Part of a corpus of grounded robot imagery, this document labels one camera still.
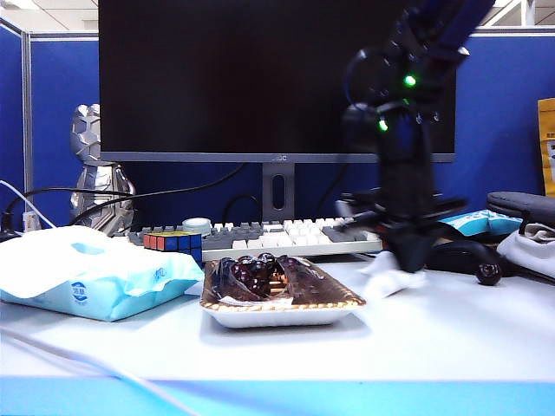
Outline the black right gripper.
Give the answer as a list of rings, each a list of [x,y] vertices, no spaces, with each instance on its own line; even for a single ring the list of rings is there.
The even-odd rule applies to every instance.
[[[441,198],[441,194],[437,192],[420,201],[417,198],[386,195],[382,189],[371,189],[343,193],[336,201],[336,210],[344,218],[342,229],[380,233],[391,226],[404,229],[432,225],[448,214],[461,211],[466,205],[464,198]],[[424,267],[434,244],[434,237],[431,234],[414,232],[411,238],[409,255],[405,231],[388,231],[384,242],[401,270],[416,272]]]

